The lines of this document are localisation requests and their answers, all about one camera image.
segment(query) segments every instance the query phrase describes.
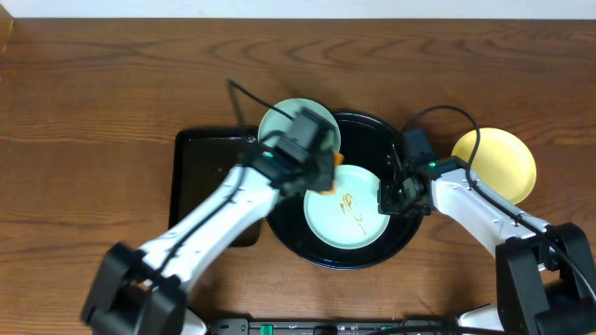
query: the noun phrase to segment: black round tray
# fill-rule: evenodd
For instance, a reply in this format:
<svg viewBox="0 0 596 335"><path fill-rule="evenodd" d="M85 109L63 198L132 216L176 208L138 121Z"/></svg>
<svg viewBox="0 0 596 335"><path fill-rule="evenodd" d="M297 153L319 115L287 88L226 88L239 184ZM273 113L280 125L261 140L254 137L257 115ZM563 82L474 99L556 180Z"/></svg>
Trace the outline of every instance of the black round tray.
<svg viewBox="0 0 596 335"><path fill-rule="evenodd" d="M340 153L344 163L368 169L379 179L393 177L393 166L387 164L391 142L399 133L385 121L358 112L336 112L333 117L342 135ZM379 238L356 249L332 247L310 230L304 212L304 197L286 199L267 217L279 240L298 256L333 269L362 269L394 256L404 248L418 230L422 215L410 219L393 216Z"/></svg>

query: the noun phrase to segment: yellow plate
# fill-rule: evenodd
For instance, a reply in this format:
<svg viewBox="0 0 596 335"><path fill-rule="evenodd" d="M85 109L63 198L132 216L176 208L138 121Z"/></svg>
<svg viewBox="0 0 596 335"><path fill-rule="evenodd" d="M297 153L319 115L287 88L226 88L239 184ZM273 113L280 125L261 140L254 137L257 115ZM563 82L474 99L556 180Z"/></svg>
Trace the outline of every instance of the yellow plate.
<svg viewBox="0 0 596 335"><path fill-rule="evenodd" d="M472 130L455 144L452 155L468 161L475 141L476 130ZM481 145L472 169L484 183L513 204L525 199L536 183L536 163L530 149L501 129L481 128Z"/></svg>

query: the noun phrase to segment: black tray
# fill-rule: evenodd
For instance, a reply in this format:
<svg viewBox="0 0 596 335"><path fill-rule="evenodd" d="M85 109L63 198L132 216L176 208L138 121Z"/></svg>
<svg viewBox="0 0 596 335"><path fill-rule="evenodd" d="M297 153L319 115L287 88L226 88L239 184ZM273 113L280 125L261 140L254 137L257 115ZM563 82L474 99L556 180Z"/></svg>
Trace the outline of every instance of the black tray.
<svg viewBox="0 0 596 335"><path fill-rule="evenodd" d="M344 164L368 169L379 179L393 177L387 164L391 142L399 138L392 126L374 116L357 112L336 112L333 117L342 135L340 153ZM295 196L279 204L267 217L279 240L298 256L333 269L360 269L394 256L418 230L422 216L391 217L385 231L370 245L356 249L332 247L310 230L304 214L304 197Z"/></svg>
<svg viewBox="0 0 596 335"><path fill-rule="evenodd" d="M257 127L247 135L256 139ZM190 128L176 136L169 201L169 228L211 195L246 148L238 128ZM248 247L259 238L259 222L247 228L231 247Z"/></svg>

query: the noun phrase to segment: wooden table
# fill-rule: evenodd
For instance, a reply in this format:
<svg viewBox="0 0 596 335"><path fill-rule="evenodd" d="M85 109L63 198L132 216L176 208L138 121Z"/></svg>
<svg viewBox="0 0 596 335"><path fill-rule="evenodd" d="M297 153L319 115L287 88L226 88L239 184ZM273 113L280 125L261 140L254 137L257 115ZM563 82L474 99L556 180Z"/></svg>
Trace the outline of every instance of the wooden table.
<svg viewBox="0 0 596 335"><path fill-rule="evenodd" d="M176 133L235 124L228 76L267 101L307 97L396 127L463 107L533 152L521 206L596 241L596 22L17 20L0 71L0 333L88 333L78 316L102 254L167 229ZM258 125L264 108L242 105ZM442 154L470 130L451 113L421 124ZM362 271L303 261L265 224L193 296L211 317L387 320L461 313L494 288L489 253L433 214Z"/></svg>

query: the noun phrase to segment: white wall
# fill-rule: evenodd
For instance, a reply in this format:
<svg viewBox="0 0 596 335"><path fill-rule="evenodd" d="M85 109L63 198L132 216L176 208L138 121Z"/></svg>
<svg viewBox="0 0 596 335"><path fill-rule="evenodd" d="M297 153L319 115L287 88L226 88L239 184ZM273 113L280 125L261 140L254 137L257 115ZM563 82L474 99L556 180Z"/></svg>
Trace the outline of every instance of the white wall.
<svg viewBox="0 0 596 335"><path fill-rule="evenodd" d="M0 0L15 18L596 19L596 0Z"/></svg>

